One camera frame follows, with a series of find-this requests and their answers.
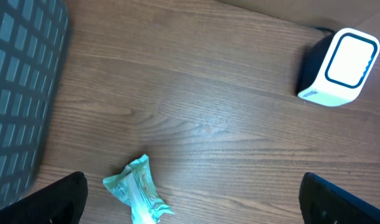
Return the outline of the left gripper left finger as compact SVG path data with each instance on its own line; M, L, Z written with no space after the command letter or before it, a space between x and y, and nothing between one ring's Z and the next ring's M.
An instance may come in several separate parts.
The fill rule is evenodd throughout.
M0 224L79 223L87 197L87 179L76 171L1 209Z

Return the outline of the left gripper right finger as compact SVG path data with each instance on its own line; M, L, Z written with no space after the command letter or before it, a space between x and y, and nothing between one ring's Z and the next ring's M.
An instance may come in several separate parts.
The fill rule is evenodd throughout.
M311 172L303 176L299 203L305 224L380 223L380 209Z

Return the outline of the light green wipes packet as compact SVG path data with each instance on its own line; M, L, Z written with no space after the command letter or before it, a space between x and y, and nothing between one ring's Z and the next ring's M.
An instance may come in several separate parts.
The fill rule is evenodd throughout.
M103 185L131 208L133 224L156 224L163 214L174 214L156 191L145 154L126 165L120 174L103 179Z

